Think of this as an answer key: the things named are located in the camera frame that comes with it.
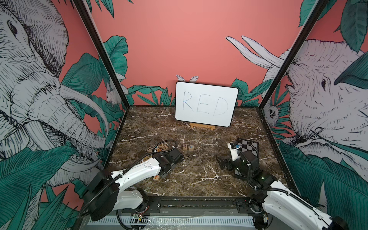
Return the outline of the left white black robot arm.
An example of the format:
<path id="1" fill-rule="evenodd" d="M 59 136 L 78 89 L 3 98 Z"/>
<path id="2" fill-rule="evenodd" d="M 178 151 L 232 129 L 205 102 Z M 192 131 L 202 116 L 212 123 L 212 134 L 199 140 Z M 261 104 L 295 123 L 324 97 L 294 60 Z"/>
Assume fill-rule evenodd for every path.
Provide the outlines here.
<path id="1" fill-rule="evenodd" d="M 151 155 L 148 160 L 139 160 L 124 170 L 111 172 L 104 169 L 97 173 L 83 192 L 84 204 L 78 218 L 89 215 L 92 221 L 97 221 L 115 210 L 145 210 L 149 199 L 144 191 L 128 191 L 128 188 L 147 178 L 166 176 L 185 159 L 177 148 L 168 152 L 153 152 Z"/>

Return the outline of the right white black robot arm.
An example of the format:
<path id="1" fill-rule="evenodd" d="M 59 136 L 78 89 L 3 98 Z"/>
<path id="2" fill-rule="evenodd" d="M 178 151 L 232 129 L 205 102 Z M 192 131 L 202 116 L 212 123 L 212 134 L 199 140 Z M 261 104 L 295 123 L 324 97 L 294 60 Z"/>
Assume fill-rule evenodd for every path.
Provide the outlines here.
<path id="1" fill-rule="evenodd" d="M 256 216 L 254 226 L 265 230 L 271 225 L 269 216 L 275 217 L 294 230 L 347 230 L 348 223 L 341 217 L 331 217 L 309 204 L 285 187 L 272 174 L 262 170 L 258 158 L 250 151 L 232 151 L 236 156 L 216 160 L 221 169 L 237 171 L 241 179 L 255 191 L 248 208 Z"/>

